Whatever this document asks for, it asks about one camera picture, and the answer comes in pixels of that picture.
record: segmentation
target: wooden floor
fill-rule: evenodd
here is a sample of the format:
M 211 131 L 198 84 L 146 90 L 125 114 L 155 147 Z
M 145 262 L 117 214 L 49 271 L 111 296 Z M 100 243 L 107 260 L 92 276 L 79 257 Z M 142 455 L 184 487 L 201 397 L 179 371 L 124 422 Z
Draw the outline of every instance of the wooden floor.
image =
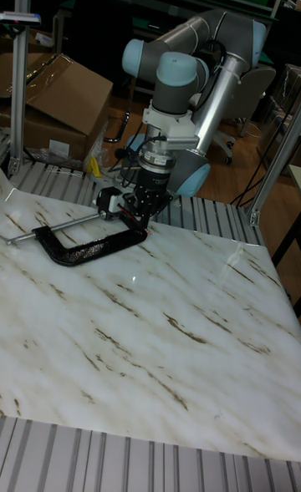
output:
M 110 134 L 114 137 L 117 133 L 125 104 L 126 102 L 122 99 L 113 99 L 107 135 Z M 136 100 L 132 105 L 130 120 L 121 143 L 119 145 L 105 145 L 110 153 L 110 160 L 108 162 L 110 165 L 114 163 L 114 151 L 117 146 L 123 146 L 128 137 L 136 132 L 144 107 L 145 103 L 143 100 Z M 224 125 L 222 129 L 236 137 L 236 143 L 232 149 L 232 164 L 225 164 L 223 150 L 215 143 L 212 143 L 207 154 L 212 169 L 198 195 L 206 199 L 230 203 L 245 189 L 260 158 L 256 149 L 258 142 L 256 138 L 247 134 L 241 139 L 238 137 L 239 129 L 229 125 Z M 250 127 L 248 131 L 258 134 L 253 127 Z M 262 165 L 256 180 L 262 178 L 264 173 L 265 168 Z M 251 191 L 244 200 L 251 198 L 254 193 L 255 190 Z M 293 224 L 300 210 L 301 195 L 294 186 L 293 181 L 287 177 L 279 177 L 260 216 L 260 230 L 271 256 L 287 233 L 289 227 Z M 292 304 L 294 304 L 301 295 L 301 251 L 298 248 L 297 242 L 292 244 L 277 269 L 284 287 L 287 288 L 292 296 Z

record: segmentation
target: office chair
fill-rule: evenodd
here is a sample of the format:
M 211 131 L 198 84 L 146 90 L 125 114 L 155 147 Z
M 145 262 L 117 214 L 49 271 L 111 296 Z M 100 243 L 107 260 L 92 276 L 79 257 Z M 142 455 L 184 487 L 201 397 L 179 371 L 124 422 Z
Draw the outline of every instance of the office chair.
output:
M 245 119 L 240 137 L 242 138 L 250 123 L 251 117 L 258 106 L 258 102 L 265 95 L 265 90 L 272 83 L 276 75 L 276 70 L 272 67 L 261 66 L 252 68 L 248 73 L 241 77 L 241 83 L 237 87 L 230 98 L 223 119 Z M 232 163 L 231 148 L 235 143 L 235 138 L 225 134 L 220 130 L 217 131 L 213 138 L 225 151 L 226 164 Z

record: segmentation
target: table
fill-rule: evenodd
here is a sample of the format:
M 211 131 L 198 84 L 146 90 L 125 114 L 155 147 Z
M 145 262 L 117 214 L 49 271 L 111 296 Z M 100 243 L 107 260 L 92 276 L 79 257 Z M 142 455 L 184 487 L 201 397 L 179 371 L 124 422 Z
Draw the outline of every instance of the table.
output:
M 0 177 L 0 233 L 91 208 Z M 66 244 L 119 230 L 93 222 Z M 301 329 L 265 247 L 153 223 L 73 269 L 0 245 L 1 411 L 111 434 L 300 460 Z
M 294 180 L 295 185 L 299 190 L 299 193 L 301 194 L 301 167 L 298 167 L 296 165 L 289 165 L 288 170 Z M 294 240 L 297 241 L 298 246 L 301 249 L 301 212 L 299 213 L 296 220 L 293 222 L 288 233 L 283 238 L 278 249 L 273 255 L 272 262 L 275 266 L 277 266 L 280 260 L 282 260 L 286 251 L 292 245 Z M 301 316 L 301 297 L 297 300 L 293 309 L 297 317 Z

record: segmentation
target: black cable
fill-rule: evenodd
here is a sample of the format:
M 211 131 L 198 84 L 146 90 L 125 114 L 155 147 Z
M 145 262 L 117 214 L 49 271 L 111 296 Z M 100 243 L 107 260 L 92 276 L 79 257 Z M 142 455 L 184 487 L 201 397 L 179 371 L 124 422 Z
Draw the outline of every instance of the black cable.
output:
M 249 187 L 249 188 L 246 190 L 246 193 L 247 193 L 248 191 L 251 191 L 253 188 L 256 188 L 256 186 L 257 186 L 258 184 L 260 184 L 260 182 L 262 182 L 262 181 L 263 181 L 263 179 L 264 179 L 264 176 L 263 176 L 263 177 L 262 177 L 262 178 L 261 178 L 258 182 L 256 182 L 256 184 L 251 185 L 251 187 Z M 235 197 L 235 199 L 233 199 L 233 200 L 230 202 L 230 204 L 232 205 L 232 204 L 233 204 L 233 203 L 234 203 L 237 199 L 239 199 L 239 197 L 240 197 L 240 195 L 237 195 L 237 197 Z
M 212 45 L 213 46 L 215 44 L 218 44 L 218 46 L 221 48 L 221 56 L 220 56 L 218 62 L 216 63 L 216 65 L 212 71 L 212 75 L 211 75 L 212 84 L 211 84 L 211 86 L 208 86 L 208 84 L 207 84 L 207 86 L 205 88 L 205 92 L 202 94 L 199 103 L 195 107 L 195 112 L 197 112 L 204 105 L 204 103 L 206 103 L 208 101 L 212 91 L 215 88 L 217 78 L 219 76 L 219 73 L 221 72 L 222 66 L 225 63 L 225 59 L 227 56 L 227 50 L 225 49 L 224 45 L 222 43 L 220 43 L 220 41 L 217 41 L 216 39 L 213 39 L 212 41 L 207 41 L 204 44 L 203 48 L 206 47 L 206 45 Z
M 26 148 L 26 147 L 23 147 L 23 152 L 26 154 L 26 156 L 28 156 L 28 158 L 35 164 L 36 163 L 36 159 L 33 157 L 33 155 L 31 154 L 31 152 L 29 152 L 29 150 Z
M 141 121 L 132 141 L 130 142 L 130 144 L 127 147 L 125 147 L 126 149 L 129 149 L 133 145 L 135 139 L 137 138 L 137 136 L 141 130 L 142 125 L 143 125 L 143 122 Z M 112 167 L 109 168 L 108 173 L 112 173 L 113 171 L 116 170 L 115 167 L 119 164 L 120 160 L 122 160 L 122 158 L 117 159 L 117 161 L 114 163 L 114 165 L 112 165 Z
M 273 137 L 271 138 L 270 142 L 268 143 L 268 146 L 267 146 L 267 148 L 265 149 L 265 151 L 263 152 L 263 156 L 261 157 L 261 159 L 260 159 L 260 161 L 259 161 L 259 163 L 258 163 L 257 168 L 255 169 L 255 171 L 254 171 L 254 173 L 253 173 L 253 175 L 252 175 L 252 177 L 251 177 L 250 181 L 247 183 L 247 187 L 246 187 L 246 189 L 245 189 L 245 190 L 244 190 L 244 191 L 243 191 L 240 195 L 238 195 L 238 196 L 237 196 L 237 197 L 236 197 L 236 198 L 235 198 L 232 202 L 230 202 L 230 204 L 233 204 L 233 202 L 235 202 L 237 199 L 239 199 L 239 201 L 238 201 L 238 203 L 237 203 L 237 206 L 240 206 L 240 203 L 242 202 L 242 199 L 243 199 L 243 197 L 246 195 L 246 193 L 247 193 L 248 191 L 250 191 L 252 188 L 254 188 L 256 185 L 258 185 L 258 183 L 256 183 L 255 185 L 253 185 L 253 186 L 251 186 L 251 187 L 250 187 L 250 185 L 252 184 L 252 182 L 253 182 L 253 180 L 254 180 L 254 178 L 255 178 L 256 174 L 258 173 L 258 171 L 259 171 L 259 169 L 260 169 L 260 167 L 261 167 L 261 165 L 263 164 L 263 161 L 264 161 L 264 159 L 265 159 L 265 157 L 266 157 L 266 155 L 267 155 L 268 151 L 270 150 L 271 146 L 273 145 L 274 141 L 276 140 L 276 138 L 277 138 L 277 136 L 278 136 L 278 134 L 279 134 L 279 132 L 280 132 L 281 128 L 283 127 L 283 125 L 284 125 L 284 123 L 285 123 L 286 119 L 287 119 L 287 118 L 288 118 L 288 116 L 290 115 L 290 112 L 292 111 L 292 108 L 294 107 L 294 105 L 295 105 L 295 103 L 296 103 L 296 101 L 297 101 L 297 98 L 298 98 L 299 94 L 300 94 L 300 91 L 297 93 L 297 95 L 296 95 L 295 99 L 293 100 L 293 102 L 291 103 L 291 105 L 290 105 L 290 107 L 289 107 L 289 109 L 288 109 L 288 112 L 284 115 L 282 122 L 280 123 L 280 125 L 278 126 L 278 128 L 277 128 L 277 129 L 276 129 L 276 131 L 275 131 L 275 134 L 273 135 Z
M 285 164 L 284 164 L 284 166 L 283 166 L 282 170 L 284 170 L 286 167 L 288 167 L 288 164 L 290 163 L 291 159 L 293 158 L 293 155 L 295 154 L 295 152 L 296 152 L 296 151 L 295 151 L 295 149 L 293 149 L 293 150 L 292 150 L 292 152 L 291 152 L 291 154 L 289 155 L 288 159 L 286 160 L 286 162 L 285 162 Z M 263 177 L 262 177 L 262 178 L 261 178 L 258 182 L 256 182 L 256 184 L 254 184 L 254 185 L 250 188 L 250 190 L 251 190 L 252 188 L 256 187 L 258 184 L 260 184 L 260 183 L 263 181 L 263 179 L 264 179 L 264 176 L 263 176 Z M 254 198 L 254 197 L 251 197 L 251 199 L 246 200 L 246 202 L 242 202 L 241 206 L 245 206 L 245 205 L 247 205 L 247 203 L 248 203 L 248 202 L 252 202 L 253 198 Z

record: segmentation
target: cardboard box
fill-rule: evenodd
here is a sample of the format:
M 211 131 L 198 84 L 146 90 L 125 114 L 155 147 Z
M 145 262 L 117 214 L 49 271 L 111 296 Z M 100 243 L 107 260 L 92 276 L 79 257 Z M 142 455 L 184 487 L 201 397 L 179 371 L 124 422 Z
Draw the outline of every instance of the cardboard box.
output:
M 111 90 L 109 80 L 63 54 L 49 59 L 28 79 L 25 146 L 83 160 L 107 120 Z M 6 98 L 0 101 L 0 126 L 8 125 L 10 103 Z
M 287 113 L 295 114 L 301 102 L 301 68 L 285 65 L 273 97 Z
M 38 28 L 30 28 L 28 34 L 28 53 L 54 53 L 54 46 L 47 47 L 36 40 L 37 33 L 51 38 L 51 33 L 39 32 Z M 13 40 L 8 33 L 2 33 L 0 37 L 0 54 L 13 51 Z
M 51 62 L 52 54 L 29 53 L 27 83 L 34 78 L 45 65 Z M 5 53 L 0 55 L 0 99 L 10 99 L 13 80 L 13 55 Z
M 270 115 L 268 116 L 268 119 L 266 119 L 265 124 L 262 128 L 262 135 L 257 145 L 258 153 L 261 156 L 263 156 L 266 148 L 268 147 L 268 144 L 270 143 L 273 136 L 276 134 L 276 130 L 279 128 L 285 115 L 286 115 L 285 111 L 282 108 L 280 108 L 280 106 L 278 106 L 276 109 L 270 112 Z M 273 157 L 276 155 L 278 148 L 283 141 L 283 137 L 287 132 L 287 129 L 289 127 L 292 118 L 293 118 L 292 115 L 288 115 L 284 125 L 279 130 L 276 139 L 272 143 L 271 147 L 268 149 L 268 152 L 264 158 L 264 164 L 266 165 L 266 167 L 269 166 Z M 292 165 L 299 165 L 299 166 L 301 165 L 301 129 L 300 129 L 300 136 L 298 138 L 296 145 L 294 146 L 293 155 L 289 163 Z M 289 172 L 287 171 L 287 169 L 285 169 L 282 174 L 289 176 Z

